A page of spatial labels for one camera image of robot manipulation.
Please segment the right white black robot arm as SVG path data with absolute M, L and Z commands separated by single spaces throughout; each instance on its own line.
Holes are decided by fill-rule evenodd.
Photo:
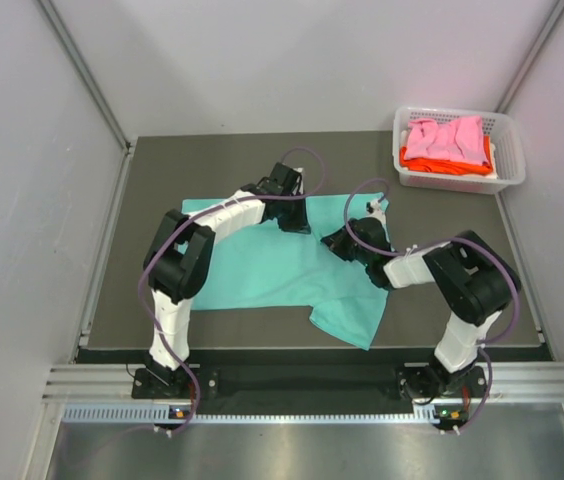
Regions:
M 427 381 L 411 384 L 421 396 L 454 394 L 475 365 L 491 326 L 508 306 L 513 307 L 511 322 L 517 322 L 520 279 L 472 230 L 399 254 L 391 249 L 381 221 L 367 216 L 346 221 L 321 243 L 340 259 L 361 263 L 380 289 L 437 286 L 450 317 L 425 368 Z

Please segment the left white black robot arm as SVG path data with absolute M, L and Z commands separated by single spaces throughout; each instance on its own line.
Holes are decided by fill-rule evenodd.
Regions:
M 280 230 L 309 234 L 303 173 L 280 162 L 255 184 L 205 209 L 167 212 L 143 263 L 141 282 L 154 302 L 154 336 L 146 369 L 167 396 L 188 387 L 188 324 L 193 298 L 204 286 L 216 244 L 251 226 L 275 221 Z

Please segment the teal t shirt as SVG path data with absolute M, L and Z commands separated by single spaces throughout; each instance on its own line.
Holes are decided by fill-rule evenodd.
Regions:
M 309 234 L 286 233 L 274 221 L 245 228 L 213 249 L 207 281 L 193 300 L 197 311 L 309 306 L 311 323 L 367 350 L 377 333 L 387 291 L 365 268 L 331 253 L 322 238 L 359 219 L 377 194 L 312 196 Z

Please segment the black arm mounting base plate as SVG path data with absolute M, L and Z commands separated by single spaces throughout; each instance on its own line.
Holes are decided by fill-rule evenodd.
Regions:
M 389 401 L 481 397 L 487 383 L 475 361 L 448 373 L 424 348 L 196 349 L 186 365 L 198 379 L 203 406 L 265 393 L 334 398 L 351 392 Z

